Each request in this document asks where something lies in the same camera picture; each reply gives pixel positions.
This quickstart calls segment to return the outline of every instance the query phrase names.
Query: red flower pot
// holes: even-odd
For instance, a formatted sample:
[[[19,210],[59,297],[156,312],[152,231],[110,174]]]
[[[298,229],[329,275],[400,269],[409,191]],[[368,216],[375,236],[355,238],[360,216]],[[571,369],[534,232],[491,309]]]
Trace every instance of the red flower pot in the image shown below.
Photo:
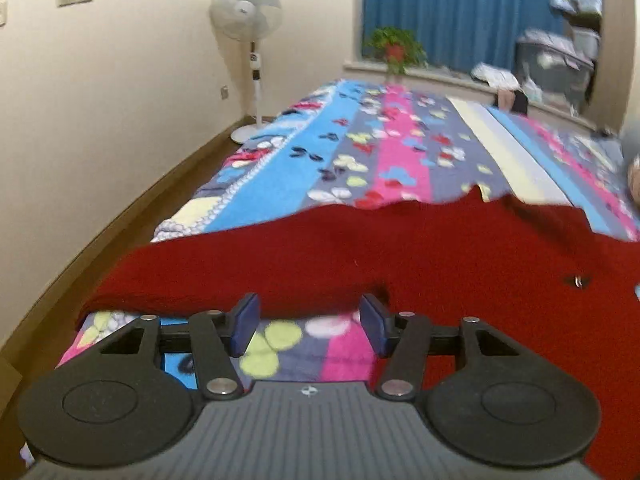
[[[386,60],[395,59],[398,62],[402,62],[404,60],[404,46],[398,44],[387,45],[385,57]]]

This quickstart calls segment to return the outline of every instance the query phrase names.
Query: wooden floor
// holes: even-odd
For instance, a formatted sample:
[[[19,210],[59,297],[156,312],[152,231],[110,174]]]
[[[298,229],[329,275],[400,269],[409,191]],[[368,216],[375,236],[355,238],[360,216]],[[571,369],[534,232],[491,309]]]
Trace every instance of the wooden floor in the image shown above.
[[[76,336],[75,316],[87,295],[95,288],[101,277],[123,254],[148,243],[156,226],[172,216],[187,202],[194,191],[206,183],[220,168],[222,162],[238,148],[231,139],[220,143],[214,156],[201,161],[185,174],[167,192],[149,205],[108,247],[96,258],[60,299],[57,306],[47,316],[34,339],[37,345],[27,348],[19,357],[15,368],[20,371],[23,381],[8,409],[0,420],[0,479],[13,480],[24,473],[24,463],[19,451],[24,439],[18,429],[15,407],[20,391],[34,378],[53,369],[61,355]]]

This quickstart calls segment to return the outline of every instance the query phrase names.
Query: red cloth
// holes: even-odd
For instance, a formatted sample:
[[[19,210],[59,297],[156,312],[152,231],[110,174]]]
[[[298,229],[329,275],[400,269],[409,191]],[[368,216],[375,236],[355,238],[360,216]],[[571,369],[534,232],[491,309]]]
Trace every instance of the red cloth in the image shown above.
[[[591,281],[583,288],[574,276]],[[478,316],[573,374],[603,423],[588,463],[640,472],[640,246],[593,234],[566,206],[491,203],[477,188],[446,205],[329,205],[245,228],[149,245],[124,258],[82,316],[124,309],[188,316],[246,292],[263,317],[354,310],[363,292],[434,323]]]

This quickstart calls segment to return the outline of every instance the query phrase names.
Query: standing fan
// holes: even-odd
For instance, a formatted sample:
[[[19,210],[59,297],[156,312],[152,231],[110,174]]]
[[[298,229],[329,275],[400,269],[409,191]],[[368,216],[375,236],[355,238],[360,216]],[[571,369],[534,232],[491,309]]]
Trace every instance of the standing fan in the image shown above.
[[[256,42],[267,37],[282,21],[280,0],[212,0],[210,15],[215,27],[236,41],[250,41],[249,64],[254,80],[255,124],[238,128],[231,138],[244,144],[262,127],[260,114],[260,54]]]

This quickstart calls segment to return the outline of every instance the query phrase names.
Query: potted plant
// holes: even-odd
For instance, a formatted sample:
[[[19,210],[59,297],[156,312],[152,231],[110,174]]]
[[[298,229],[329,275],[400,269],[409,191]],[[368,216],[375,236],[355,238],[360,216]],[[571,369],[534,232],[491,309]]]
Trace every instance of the potted plant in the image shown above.
[[[377,28],[366,43],[373,47],[376,55],[386,61],[391,74],[406,73],[407,65],[421,65],[426,60],[422,44],[410,30],[396,27]]]

